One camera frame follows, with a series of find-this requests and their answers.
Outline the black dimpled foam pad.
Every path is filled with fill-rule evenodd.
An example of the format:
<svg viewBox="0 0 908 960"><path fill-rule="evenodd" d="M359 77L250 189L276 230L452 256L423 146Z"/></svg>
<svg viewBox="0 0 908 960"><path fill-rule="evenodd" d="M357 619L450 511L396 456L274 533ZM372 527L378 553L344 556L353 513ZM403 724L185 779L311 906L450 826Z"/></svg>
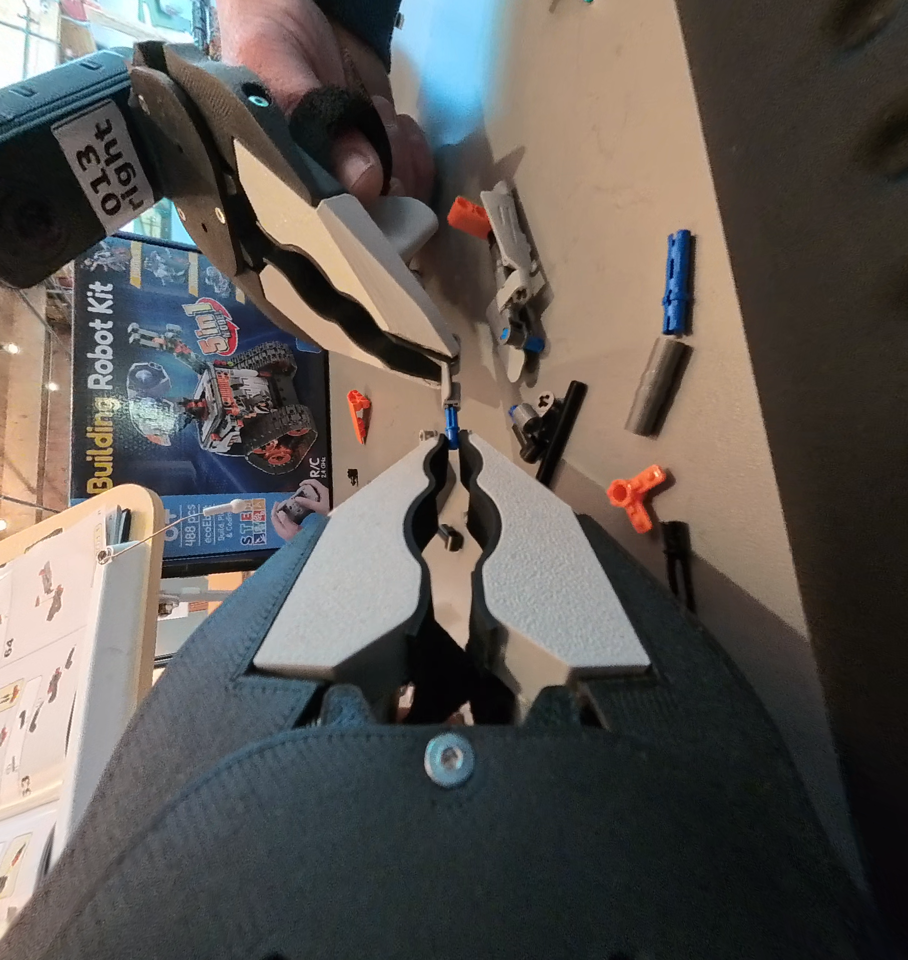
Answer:
<svg viewBox="0 0 908 960"><path fill-rule="evenodd" d="M868 884L908 956L908 2L677 2Z"/></svg>

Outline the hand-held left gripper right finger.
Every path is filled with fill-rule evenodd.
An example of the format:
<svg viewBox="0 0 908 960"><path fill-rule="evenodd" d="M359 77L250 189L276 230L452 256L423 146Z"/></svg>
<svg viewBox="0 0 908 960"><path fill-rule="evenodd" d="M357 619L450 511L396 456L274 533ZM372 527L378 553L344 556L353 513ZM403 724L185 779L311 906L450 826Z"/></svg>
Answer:
<svg viewBox="0 0 908 960"><path fill-rule="evenodd" d="M639 678L652 661L574 510L479 435L461 435L471 574L468 654L511 719L547 689Z"/></svg>

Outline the person's right forearm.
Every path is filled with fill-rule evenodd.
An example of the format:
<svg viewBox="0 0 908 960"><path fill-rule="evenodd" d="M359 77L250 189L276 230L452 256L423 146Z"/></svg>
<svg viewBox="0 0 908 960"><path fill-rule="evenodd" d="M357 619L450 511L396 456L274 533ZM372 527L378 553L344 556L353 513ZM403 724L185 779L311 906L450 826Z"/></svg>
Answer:
<svg viewBox="0 0 908 960"><path fill-rule="evenodd" d="M317 1L317 6L376 54L388 72L400 1Z"/></svg>

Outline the grey actuator with orange cap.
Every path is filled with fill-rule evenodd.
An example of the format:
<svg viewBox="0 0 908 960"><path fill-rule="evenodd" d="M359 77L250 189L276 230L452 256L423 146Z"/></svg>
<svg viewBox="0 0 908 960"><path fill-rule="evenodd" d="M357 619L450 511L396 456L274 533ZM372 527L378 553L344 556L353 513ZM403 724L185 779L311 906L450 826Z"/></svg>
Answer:
<svg viewBox="0 0 908 960"><path fill-rule="evenodd" d="M532 259L536 259L521 225L512 188L504 180L481 192L480 202L456 198L447 213L447 223L458 232L487 242L488 246L494 241L508 264L516 269L527 272Z"/></svg>

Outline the toy instruction booklet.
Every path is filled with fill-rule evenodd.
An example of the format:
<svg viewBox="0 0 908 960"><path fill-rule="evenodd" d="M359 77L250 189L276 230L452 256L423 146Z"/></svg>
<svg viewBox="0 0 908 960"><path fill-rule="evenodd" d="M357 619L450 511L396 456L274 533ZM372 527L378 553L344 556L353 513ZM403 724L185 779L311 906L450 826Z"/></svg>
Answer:
<svg viewBox="0 0 908 960"><path fill-rule="evenodd" d="M102 546L102 523L88 519L0 565L0 930L52 842Z"/></svg>

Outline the person's right hand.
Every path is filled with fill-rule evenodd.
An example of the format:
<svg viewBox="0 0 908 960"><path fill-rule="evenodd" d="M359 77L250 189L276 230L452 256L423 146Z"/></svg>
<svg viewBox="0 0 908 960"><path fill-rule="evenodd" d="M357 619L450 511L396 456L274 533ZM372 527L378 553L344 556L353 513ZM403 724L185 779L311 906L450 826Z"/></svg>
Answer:
<svg viewBox="0 0 908 960"><path fill-rule="evenodd" d="M376 54L312 1L218 2L221 59L255 73L287 119L315 90L360 92L380 116L391 152L386 174L377 145L361 129L340 126L324 163L366 206L407 196L425 204L435 192L436 165L422 128L397 110L389 72Z"/></svg>

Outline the long black axle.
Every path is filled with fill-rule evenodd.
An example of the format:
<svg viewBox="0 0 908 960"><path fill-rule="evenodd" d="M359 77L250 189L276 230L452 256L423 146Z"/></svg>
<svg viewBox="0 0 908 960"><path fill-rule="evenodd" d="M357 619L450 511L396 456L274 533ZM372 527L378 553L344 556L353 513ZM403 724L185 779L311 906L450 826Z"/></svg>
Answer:
<svg viewBox="0 0 908 960"><path fill-rule="evenodd" d="M557 402L557 413L547 429L547 439L535 474L535 479L548 489L553 487L557 469L580 415L587 390L585 383L573 380L564 398Z"/></svg>

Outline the white book stand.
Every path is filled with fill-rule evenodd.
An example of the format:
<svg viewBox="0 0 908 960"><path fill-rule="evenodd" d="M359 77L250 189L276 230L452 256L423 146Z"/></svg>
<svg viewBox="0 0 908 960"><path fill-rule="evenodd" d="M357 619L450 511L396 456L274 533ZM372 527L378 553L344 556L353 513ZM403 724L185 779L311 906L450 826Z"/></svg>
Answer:
<svg viewBox="0 0 908 960"><path fill-rule="evenodd" d="M60 527L87 520L102 523L98 596L69 727L64 791L33 891L63 852L128 721L151 687L160 606L189 604L203 596L191 587L176 589L172 596L162 594L164 535L172 533L174 523L165 518L159 497L136 485L117 486L0 542L0 565Z"/></svg>

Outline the blue pin with grey sleeve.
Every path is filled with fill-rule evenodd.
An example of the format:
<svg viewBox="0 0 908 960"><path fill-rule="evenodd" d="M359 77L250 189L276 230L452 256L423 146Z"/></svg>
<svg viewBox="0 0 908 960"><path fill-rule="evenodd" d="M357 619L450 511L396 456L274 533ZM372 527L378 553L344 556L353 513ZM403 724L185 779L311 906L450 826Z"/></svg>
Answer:
<svg viewBox="0 0 908 960"><path fill-rule="evenodd" d="M695 238L687 228L671 233L662 296L662 329L638 382L625 428L635 436L656 434L676 378L689 352L693 306L693 261Z"/></svg>

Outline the blue toy kit box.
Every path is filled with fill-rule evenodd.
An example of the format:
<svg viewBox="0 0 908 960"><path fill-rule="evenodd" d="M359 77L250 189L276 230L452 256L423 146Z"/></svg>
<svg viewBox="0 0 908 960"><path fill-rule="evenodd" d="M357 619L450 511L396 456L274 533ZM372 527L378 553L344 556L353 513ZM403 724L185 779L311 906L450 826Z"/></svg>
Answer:
<svg viewBox="0 0 908 960"><path fill-rule="evenodd" d="M327 355L184 245L109 236L73 279L70 503L154 492L184 570L283 546L332 489Z"/></svg>

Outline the small orange connector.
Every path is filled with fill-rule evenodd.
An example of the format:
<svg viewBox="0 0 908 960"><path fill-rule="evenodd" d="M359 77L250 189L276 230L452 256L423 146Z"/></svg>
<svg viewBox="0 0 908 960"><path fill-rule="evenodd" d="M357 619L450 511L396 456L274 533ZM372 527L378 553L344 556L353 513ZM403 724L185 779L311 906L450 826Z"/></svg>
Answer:
<svg viewBox="0 0 908 960"><path fill-rule="evenodd" d="M648 534L652 531L652 519L645 506L645 498L666 480L667 474L663 468L653 464L632 478L613 480L606 495L613 507L625 512L638 534Z"/></svg>

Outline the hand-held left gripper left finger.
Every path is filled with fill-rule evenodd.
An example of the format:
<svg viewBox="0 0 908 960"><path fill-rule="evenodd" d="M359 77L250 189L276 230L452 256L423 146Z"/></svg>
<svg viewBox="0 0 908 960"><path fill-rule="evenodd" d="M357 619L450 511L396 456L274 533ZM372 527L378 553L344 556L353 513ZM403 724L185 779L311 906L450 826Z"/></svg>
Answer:
<svg viewBox="0 0 908 960"><path fill-rule="evenodd" d="M413 686L409 723L443 723L469 703L469 665L436 621L423 554L438 532L445 438L422 440L333 509L253 658L263 674L313 686L294 724L336 686L389 707Z"/></svg>

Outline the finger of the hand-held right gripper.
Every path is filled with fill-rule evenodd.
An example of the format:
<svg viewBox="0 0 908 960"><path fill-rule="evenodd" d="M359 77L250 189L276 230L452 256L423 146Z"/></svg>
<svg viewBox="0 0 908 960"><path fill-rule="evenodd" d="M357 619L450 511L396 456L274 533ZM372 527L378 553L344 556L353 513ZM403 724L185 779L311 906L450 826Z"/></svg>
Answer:
<svg viewBox="0 0 908 960"><path fill-rule="evenodd" d="M238 184L265 239L264 267L276 263L291 278L297 262L314 267L383 330L458 359L456 334L410 268L437 230L428 206L388 196L368 208L352 194L336 192L337 183L307 159L301 170L313 186L328 188L328 196L320 197L278 150L252 150L238 138L232 147Z"/></svg>
<svg viewBox="0 0 908 960"><path fill-rule="evenodd" d="M293 277L268 262L259 274L267 304L331 354L437 386L451 360L382 329L367 309L340 294L316 268L294 264Z"/></svg>

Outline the long black pin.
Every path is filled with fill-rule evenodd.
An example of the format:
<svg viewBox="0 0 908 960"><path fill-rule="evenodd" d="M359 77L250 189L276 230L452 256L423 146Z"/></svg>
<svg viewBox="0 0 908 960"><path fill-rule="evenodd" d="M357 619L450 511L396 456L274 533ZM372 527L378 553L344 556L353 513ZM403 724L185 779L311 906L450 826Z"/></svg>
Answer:
<svg viewBox="0 0 908 960"><path fill-rule="evenodd" d="M692 578L692 546L689 525L670 520L661 523L666 578L670 592L691 614L697 612Z"/></svg>

